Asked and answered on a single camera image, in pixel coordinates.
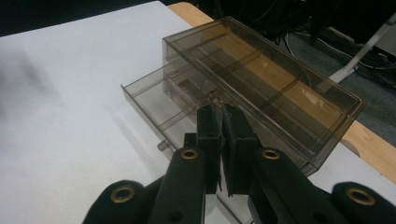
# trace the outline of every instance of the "white tabletop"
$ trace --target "white tabletop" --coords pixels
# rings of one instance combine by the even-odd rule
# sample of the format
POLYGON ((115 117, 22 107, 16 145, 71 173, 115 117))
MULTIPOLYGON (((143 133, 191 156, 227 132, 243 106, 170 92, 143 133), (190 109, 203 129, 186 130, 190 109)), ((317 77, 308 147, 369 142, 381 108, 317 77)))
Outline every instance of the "white tabletop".
POLYGON ((164 174, 120 84, 161 67, 162 38, 188 28, 152 2, 0 38, 0 223, 80 223, 109 184, 164 174))

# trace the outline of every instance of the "brass insert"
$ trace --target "brass insert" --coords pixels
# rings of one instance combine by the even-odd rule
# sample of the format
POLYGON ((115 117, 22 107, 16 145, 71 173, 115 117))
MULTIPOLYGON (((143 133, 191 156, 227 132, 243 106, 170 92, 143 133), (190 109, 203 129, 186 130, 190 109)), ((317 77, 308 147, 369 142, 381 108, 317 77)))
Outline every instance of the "brass insert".
POLYGON ((363 189, 355 189, 355 188, 347 189, 346 195, 350 200, 352 200, 355 203, 368 205, 368 206, 375 204, 375 198, 363 189))
POLYGON ((181 152, 181 157, 186 160, 193 160, 198 157, 198 152, 195 149, 184 149, 181 152))
POLYGON ((111 202, 113 203, 126 203, 134 197, 134 186, 121 185, 111 192, 111 202))
POLYGON ((280 155, 271 149, 265 149, 262 152, 262 155, 264 156, 264 158, 266 158, 268 160, 273 160, 273 161, 276 161, 277 159, 280 158, 280 155))

